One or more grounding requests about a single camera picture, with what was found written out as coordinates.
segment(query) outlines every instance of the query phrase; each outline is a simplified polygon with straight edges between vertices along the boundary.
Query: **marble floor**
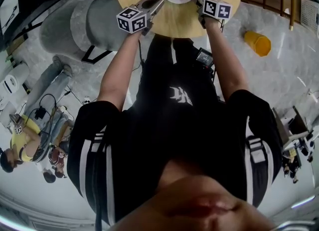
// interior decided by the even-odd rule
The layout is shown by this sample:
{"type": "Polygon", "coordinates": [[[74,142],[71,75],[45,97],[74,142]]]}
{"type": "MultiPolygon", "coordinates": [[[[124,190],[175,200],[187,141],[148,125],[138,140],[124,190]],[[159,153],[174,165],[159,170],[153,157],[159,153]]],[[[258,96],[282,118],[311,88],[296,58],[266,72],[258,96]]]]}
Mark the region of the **marble floor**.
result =
{"type": "MultiPolygon", "coordinates": [[[[88,5],[89,0],[88,3],[76,8],[73,18],[78,19],[78,25],[85,18],[88,5]]],[[[43,20],[52,10],[54,8],[38,18],[38,21],[43,20]]],[[[30,32],[28,34],[29,39],[13,53],[16,60],[25,61],[30,67],[31,72],[27,84],[31,88],[40,74],[52,62],[54,55],[42,49],[38,34],[39,28],[30,32]]],[[[234,17],[225,25],[224,35],[246,69],[251,91],[268,101],[271,107],[275,107],[281,116],[288,115],[292,106],[296,106],[301,115],[305,117],[308,126],[311,126],[319,115],[318,104],[313,98],[313,96],[315,98],[319,97],[319,92],[316,92],[319,91],[319,40],[316,36],[299,24],[295,25],[294,31],[289,31],[289,20],[286,18],[245,3],[240,4],[234,17]],[[267,57],[260,58],[244,42],[243,35],[247,30],[261,33],[271,40],[272,51],[267,57]],[[309,91],[315,92],[314,95],[310,96],[309,91]]],[[[143,58],[147,56],[153,36],[154,34],[149,33],[141,39],[143,58]]],[[[85,51],[85,48],[87,48],[86,40],[85,35],[76,39],[76,42],[85,51]]],[[[196,47],[208,48],[206,36],[192,40],[196,47]]],[[[80,100],[78,101],[72,94],[69,94],[62,98],[60,104],[67,106],[74,117],[77,116],[79,108],[82,106],[80,102],[83,102],[85,97],[89,97],[91,101],[97,98],[103,74],[114,55],[115,53],[110,54],[95,65],[60,56],[62,62],[72,67],[73,78],[69,87],[80,100]]],[[[139,62],[140,59],[137,54],[136,68],[139,66],[139,62]]],[[[129,108],[136,99],[140,77],[141,67],[132,73],[125,109],[129,108]]],[[[218,79],[215,84],[217,92],[221,96],[218,79]]],[[[277,184],[278,189],[283,186],[283,183],[277,182],[277,184]]],[[[301,182],[298,189],[303,189],[301,182]]],[[[267,206],[263,208],[262,212],[271,216],[280,210],[280,207],[278,205],[274,209],[267,206]]]]}

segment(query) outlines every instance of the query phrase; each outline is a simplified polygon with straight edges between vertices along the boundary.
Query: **woman in yellow shirt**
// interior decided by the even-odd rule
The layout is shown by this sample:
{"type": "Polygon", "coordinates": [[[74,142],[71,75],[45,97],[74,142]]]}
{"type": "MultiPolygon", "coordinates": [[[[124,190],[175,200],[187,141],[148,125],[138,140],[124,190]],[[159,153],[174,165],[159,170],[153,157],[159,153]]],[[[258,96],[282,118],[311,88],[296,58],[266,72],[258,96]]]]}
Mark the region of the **woman in yellow shirt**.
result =
{"type": "Polygon", "coordinates": [[[19,146],[14,144],[12,148],[5,151],[0,148],[0,164],[7,173],[11,173],[18,164],[32,161],[41,143],[41,137],[33,129],[25,125],[22,127],[22,131],[29,137],[27,144],[19,146]]]}

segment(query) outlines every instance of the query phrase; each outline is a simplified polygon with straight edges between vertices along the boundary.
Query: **light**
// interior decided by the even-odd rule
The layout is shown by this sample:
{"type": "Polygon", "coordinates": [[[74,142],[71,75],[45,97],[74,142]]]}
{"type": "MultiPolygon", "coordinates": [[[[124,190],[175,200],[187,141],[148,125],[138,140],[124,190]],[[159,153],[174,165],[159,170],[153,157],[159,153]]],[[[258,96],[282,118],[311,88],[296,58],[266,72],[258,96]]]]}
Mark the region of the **light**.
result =
{"type": "Polygon", "coordinates": [[[300,80],[300,82],[301,82],[305,87],[307,87],[306,84],[304,83],[304,81],[303,81],[300,77],[297,76],[297,78],[300,80]]]}
{"type": "Polygon", "coordinates": [[[301,206],[301,205],[304,205],[304,204],[310,202],[311,200],[313,200],[315,197],[316,197],[316,196],[311,196],[311,197],[309,197],[309,198],[307,198],[307,199],[305,199],[305,200],[302,200],[301,202],[292,205],[292,206],[291,206],[291,209],[296,208],[296,207],[301,206]]]}
{"type": "Polygon", "coordinates": [[[0,223],[4,224],[5,226],[13,229],[13,230],[18,230],[18,231],[36,231],[35,229],[31,229],[28,227],[24,227],[22,225],[19,225],[15,222],[12,222],[2,216],[0,216],[0,223]]]}

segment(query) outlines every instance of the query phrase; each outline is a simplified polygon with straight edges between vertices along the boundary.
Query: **chair leg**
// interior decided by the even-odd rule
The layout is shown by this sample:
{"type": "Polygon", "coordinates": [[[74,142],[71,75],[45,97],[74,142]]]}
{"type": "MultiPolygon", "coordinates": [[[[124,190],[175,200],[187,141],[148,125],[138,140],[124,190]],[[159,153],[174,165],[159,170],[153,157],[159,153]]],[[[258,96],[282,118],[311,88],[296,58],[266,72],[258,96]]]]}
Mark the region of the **chair leg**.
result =
{"type": "Polygon", "coordinates": [[[294,22],[295,22],[295,15],[296,15],[296,0],[291,0],[291,9],[290,9],[290,25],[289,29],[291,31],[294,30],[294,22]]]}
{"type": "Polygon", "coordinates": [[[94,50],[94,48],[95,48],[94,45],[90,46],[90,48],[88,49],[88,51],[85,53],[84,57],[82,58],[82,62],[94,65],[95,63],[100,61],[102,58],[104,58],[107,55],[109,55],[110,53],[112,53],[112,51],[107,50],[107,51],[103,52],[101,55],[97,56],[96,58],[89,59],[89,57],[90,57],[92,51],[94,50]]]}

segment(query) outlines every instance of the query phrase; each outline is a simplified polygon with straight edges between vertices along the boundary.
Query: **shoulder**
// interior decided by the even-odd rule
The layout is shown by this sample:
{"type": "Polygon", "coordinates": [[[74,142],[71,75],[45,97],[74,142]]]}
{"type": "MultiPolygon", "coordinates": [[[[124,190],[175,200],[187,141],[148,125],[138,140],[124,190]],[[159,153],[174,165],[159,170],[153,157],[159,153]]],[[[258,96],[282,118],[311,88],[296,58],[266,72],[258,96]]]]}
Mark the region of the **shoulder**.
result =
{"type": "Polygon", "coordinates": [[[245,148],[247,201],[257,207],[282,166],[283,144],[277,123],[268,102],[249,91],[233,93],[227,106],[245,148]]]}
{"type": "Polygon", "coordinates": [[[99,101],[84,105],[76,118],[69,142],[67,173],[84,197],[80,177],[91,175],[90,170],[106,127],[111,126],[119,114],[112,103],[99,101]]]}

